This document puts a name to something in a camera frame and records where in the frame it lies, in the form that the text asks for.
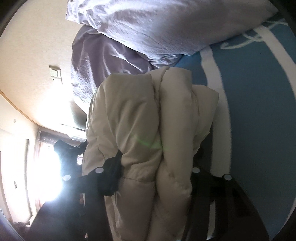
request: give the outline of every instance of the white stripe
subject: white stripe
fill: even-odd
[[[211,174],[221,177],[230,173],[231,128],[227,97],[223,88],[220,70],[214,60],[213,51],[206,47],[200,51],[202,68],[208,87],[219,93],[218,108],[213,121],[213,149]]]
[[[275,35],[266,27],[260,25],[259,27],[254,29],[264,40],[268,48],[274,54],[274,57],[277,59],[279,64],[282,66],[285,71],[287,78],[290,82],[291,88],[294,92],[294,96],[296,98],[296,64],[275,37]],[[288,215],[287,220],[290,218],[292,212],[296,207],[296,198],[290,210],[290,214]]]

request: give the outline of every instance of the striped bedding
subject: striped bedding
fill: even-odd
[[[219,92],[204,165],[238,181],[271,239],[296,203],[295,63],[296,37],[277,15],[176,65]]]

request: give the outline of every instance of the beige puffer jacket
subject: beige puffer jacket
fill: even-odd
[[[208,135],[218,93],[192,85],[191,72],[163,67],[147,74],[112,74],[92,98],[83,174],[118,149],[119,190],[106,197],[113,238],[176,241],[186,222],[192,157]]]

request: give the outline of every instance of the white dot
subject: white dot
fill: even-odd
[[[193,172],[193,173],[199,173],[199,172],[200,172],[200,169],[199,169],[198,167],[194,167],[194,168],[192,169],[192,172]]]
[[[96,173],[102,173],[104,171],[104,169],[102,167],[98,167],[95,172]]]
[[[224,179],[225,179],[226,181],[230,181],[230,180],[232,179],[232,176],[229,175],[229,174],[225,174],[225,175],[224,175]]]
[[[64,177],[63,177],[63,180],[64,181],[69,181],[71,179],[71,176],[70,175],[65,175]]]

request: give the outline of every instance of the beige garment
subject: beige garment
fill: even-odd
[[[192,85],[191,72],[163,67],[112,74],[94,94],[83,174],[123,153],[119,190],[106,197],[114,240],[176,241],[192,186],[192,157],[208,135],[218,93]]]

